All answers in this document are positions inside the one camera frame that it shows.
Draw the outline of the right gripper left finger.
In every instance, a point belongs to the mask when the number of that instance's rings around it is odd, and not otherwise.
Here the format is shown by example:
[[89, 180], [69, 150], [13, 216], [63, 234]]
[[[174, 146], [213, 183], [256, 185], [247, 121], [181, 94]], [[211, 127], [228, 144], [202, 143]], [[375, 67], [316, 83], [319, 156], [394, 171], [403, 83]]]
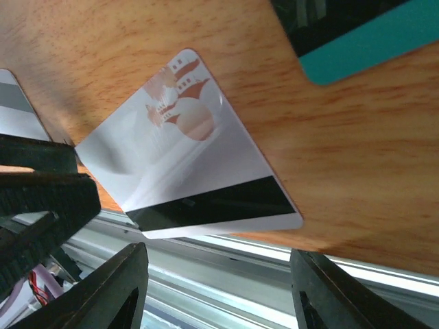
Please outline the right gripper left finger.
[[145, 243], [131, 243], [13, 328], [140, 328], [148, 285]]

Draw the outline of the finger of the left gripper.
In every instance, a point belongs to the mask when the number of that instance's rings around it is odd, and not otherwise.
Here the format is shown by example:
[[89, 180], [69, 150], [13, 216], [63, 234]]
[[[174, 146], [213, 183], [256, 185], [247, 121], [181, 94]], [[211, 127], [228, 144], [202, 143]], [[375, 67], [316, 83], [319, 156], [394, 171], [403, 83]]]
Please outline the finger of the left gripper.
[[101, 210], [97, 187], [84, 173], [2, 173], [1, 217], [44, 216], [18, 234], [1, 233], [1, 297]]
[[72, 146], [6, 134], [1, 134], [1, 165], [43, 173], [78, 172]]

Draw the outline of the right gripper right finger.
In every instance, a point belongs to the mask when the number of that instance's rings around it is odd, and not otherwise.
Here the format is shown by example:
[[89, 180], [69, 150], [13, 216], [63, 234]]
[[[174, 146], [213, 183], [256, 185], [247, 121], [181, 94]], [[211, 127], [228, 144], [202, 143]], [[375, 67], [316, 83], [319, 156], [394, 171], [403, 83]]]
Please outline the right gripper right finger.
[[299, 328], [428, 328], [322, 254], [293, 249], [290, 267]]

